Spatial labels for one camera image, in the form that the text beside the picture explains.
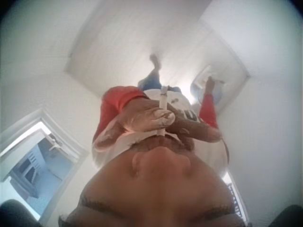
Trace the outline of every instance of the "cigarette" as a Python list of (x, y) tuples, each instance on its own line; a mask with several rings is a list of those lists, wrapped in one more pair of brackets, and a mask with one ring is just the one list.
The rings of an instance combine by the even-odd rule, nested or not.
[[(162, 86), (160, 92), (159, 108), (167, 110), (167, 86)], [(157, 130), (158, 136), (165, 136), (165, 129)]]

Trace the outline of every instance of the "nose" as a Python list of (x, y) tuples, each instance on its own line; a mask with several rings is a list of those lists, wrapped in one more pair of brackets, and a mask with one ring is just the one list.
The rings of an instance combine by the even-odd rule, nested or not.
[(184, 177), (190, 171), (189, 158), (176, 154), (166, 147), (156, 147), (148, 152), (138, 152), (133, 157), (132, 164), (138, 176), (158, 180)]

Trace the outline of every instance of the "finger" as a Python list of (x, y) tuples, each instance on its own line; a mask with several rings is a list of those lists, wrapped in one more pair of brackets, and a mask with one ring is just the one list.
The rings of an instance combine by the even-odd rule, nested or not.
[(186, 137), (181, 134), (177, 136), (187, 150), (192, 151), (195, 148), (195, 143), (192, 138)]
[(97, 137), (95, 141), (96, 148), (102, 150), (114, 145), (123, 133), (125, 133), (125, 129), (119, 122), (115, 122), (111, 128), (105, 131), (105, 133), (102, 133)]
[(172, 111), (156, 107), (141, 111), (132, 118), (128, 118), (123, 126), (128, 131), (145, 132), (164, 129), (173, 124), (174, 121), (175, 115)]
[(175, 119), (175, 122), (167, 128), (167, 132), (206, 142), (217, 142), (222, 137), (218, 129), (204, 122), (194, 122), (181, 117)]

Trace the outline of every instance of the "red sleeve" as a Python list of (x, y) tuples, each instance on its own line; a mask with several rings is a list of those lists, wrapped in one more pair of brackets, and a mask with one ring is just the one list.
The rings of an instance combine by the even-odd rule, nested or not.
[(214, 109), (214, 97), (212, 94), (204, 95), (199, 117), (210, 126), (216, 129), (218, 128), (216, 111)]
[(109, 89), (102, 98), (100, 122), (94, 135), (93, 142), (98, 135), (107, 127), (123, 109), (123, 107), (134, 98), (148, 98), (144, 92), (137, 87), (113, 87)]

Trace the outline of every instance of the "white wall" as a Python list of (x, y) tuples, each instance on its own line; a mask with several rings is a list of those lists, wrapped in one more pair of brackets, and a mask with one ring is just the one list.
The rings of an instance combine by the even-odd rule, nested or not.
[[(75, 37), (98, 2), (18, 1), (1, 22), (1, 132), (44, 109), (90, 152), (100, 99), (63, 71)], [(87, 158), (67, 186), (56, 212), (68, 213), (75, 207), (78, 192), (94, 172)], [(58, 216), (51, 218), (57, 221)]]
[(282, 0), (213, 0), (201, 17), (251, 78), (219, 116), (254, 227), (302, 204), (302, 19)]

